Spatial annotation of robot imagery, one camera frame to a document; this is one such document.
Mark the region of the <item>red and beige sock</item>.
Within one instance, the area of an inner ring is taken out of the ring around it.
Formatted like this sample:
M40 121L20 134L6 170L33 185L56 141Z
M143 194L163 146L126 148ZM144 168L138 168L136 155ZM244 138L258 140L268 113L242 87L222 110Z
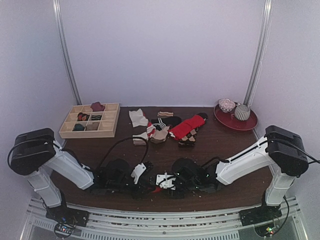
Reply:
M152 194L160 193L163 189L159 186L155 186L151 191Z

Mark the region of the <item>tan brown sock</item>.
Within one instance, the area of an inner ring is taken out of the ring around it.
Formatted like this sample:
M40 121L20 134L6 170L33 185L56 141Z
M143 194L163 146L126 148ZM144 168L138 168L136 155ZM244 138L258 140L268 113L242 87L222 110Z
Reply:
M87 131L97 131L99 128L100 123L99 122L93 122L86 126Z

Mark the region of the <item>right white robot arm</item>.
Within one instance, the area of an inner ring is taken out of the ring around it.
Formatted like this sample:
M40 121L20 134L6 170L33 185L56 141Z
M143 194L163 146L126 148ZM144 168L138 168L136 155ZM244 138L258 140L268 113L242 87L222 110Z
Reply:
M215 193L252 172L276 165L278 170L263 192L261 206L239 212L243 226L271 221L282 216L281 203L295 178L304 174L309 163L302 138L291 131L270 125L255 144L227 159L213 157L203 165L179 158L172 167L172 186L167 192L177 199L185 192L200 190Z

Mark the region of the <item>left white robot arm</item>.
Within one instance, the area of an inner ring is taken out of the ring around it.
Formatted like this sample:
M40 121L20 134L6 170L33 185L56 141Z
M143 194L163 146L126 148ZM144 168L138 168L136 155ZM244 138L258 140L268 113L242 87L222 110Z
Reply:
M81 163L71 149L56 142L50 128L18 135L7 155L8 167L25 177L42 199L45 216L69 228L85 227L89 212L67 206L65 194L52 182L47 169L59 173L93 196L124 192L138 199L156 189L147 179L147 174L153 169L151 162L141 159L131 167L121 158L108 163L105 160L103 158L96 168Z

